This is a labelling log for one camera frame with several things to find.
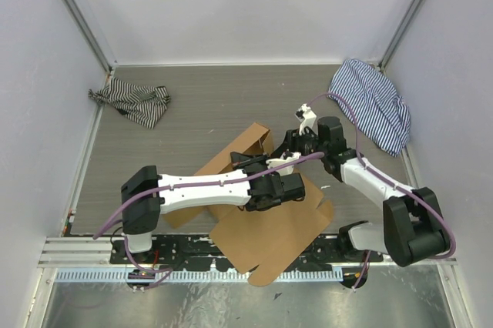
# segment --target striped cloth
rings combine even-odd
[[[153,129],[168,109],[170,100],[164,85],[149,87],[133,85],[112,78],[108,85],[98,92],[89,90],[89,98],[97,103],[108,103],[120,114],[141,126]]]
[[[409,140],[409,108],[392,82],[366,62],[346,60],[337,70],[329,92],[345,99],[356,115],[358,128],[378,147],[397,156]],[[333,98],[351,122],[344,104]]]

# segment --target cardboard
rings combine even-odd
[[[271,153],[273,150],[270,130],[254,123],[196,175],[231,171],[231,152],[255,155]],[[256,268],[248,279],[254,286],[265,286],[273,282],[334,217],[332,203],[325,201],[319,206],[324,194],[306,176],[301,176],[306,193],[302,202],[285,202],[263,212],[239,211],[231,205],[207,206],[219,220],[210,233],[211,240],[240,273]],[[193,219],[205,208],[182,209],[163,217],[176,228]]]

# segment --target blue and white striped cloth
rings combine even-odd
[[[397,156],[409,140],[409,108],[392,82],[366,62],[346,60],[337,70],[329,92],[345,99],[356,115],[358,128],[378,147]],[[354,123],[347,107],[333,98]]]

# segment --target white panel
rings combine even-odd
[[[411,0],[87,0],[119,64],[380,60]]]
[[[388,69],[411,110],[410,153],[458,238],[478,326],[493,321],[493,2],[427,0]]]
[[[413,188],[406,186],[394,178],[388,176],[378,168],[374,167],[366,158],[363,158],[366,166],[369,169],[373,169],[381,176],[392,181],[396,186],[400,186],[402,189],[411,191]],[[358,158],[347,160],[342,165],[341,170],[342,180],[349,186],[356,188],[359,192],[363,193],[372,203],[378,206],[379,210],[383,210],[384,201],[390,199],[392,196],[401,197],[404,194],[395,189],[393,186],[389,186],[384,183],[380,178],[377,178],[369,170],[366,170],[360,163]]]
[[[2,326],[22,324],[61,226],[104,71],[61,0],[0,0]]]
[[[388,253],[383,224],[364,223],[354,226],[349,229],[349,238],[355,249]]]
[[[162,175],[163,179],[158,181],[159,187],[177,186],[184,183],[226,182],[234,179],[245,179],[243,170],[233,170],[225,174],[212,176],[169,176]],[[246,205],[250,200],[248,194],[250,182],[224,184],[224,186],[197,186],[174,188],[173,190],[161,191],[159,196],[165,199],[161,205],[161,213],[185,209],[194,206],[209,206],[218,203],[232,206]]]

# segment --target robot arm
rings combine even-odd
[[[356,151],[347,147],[338,118],[320,118],[316,134],[312,128],[317,116],[310,107],[302,105],[296,117],[300,120],[300,128],[286,132],[283,143],[272,157],[286,151],[298,151],[302,155],[323,152],[321,160],[325,170],[340,182],[362,192],[383,213],[382,224],[361,221],[340,229],[338,242],[344,254],[369,249],[388,254],[399,266],[408,266],[450,248],[450,239],[440,223],[397,187],[423,199],[441,216],[436,195],[430,189],[413,189],[376,169],[367,159],[360,161]],[[368,166],[394,185],[377,178]]]
[[[282,202],[304,198],[303,180],[299,173],[292,173],[292,166],[249,179],[299,157],[298,153],[269,160],[267,155],[232,152],[234,170],[213,176],[159,175],[155,166],[141,168],[122,186],[122,202],[147,189],[163,187],[167,190],[142,197],[134,206],[123,210],[123,232],[127,235],[130,252],[144,253],[152,248],[152,232],[161,214],[218,203],[243,206],[246,211],[264,211]]]

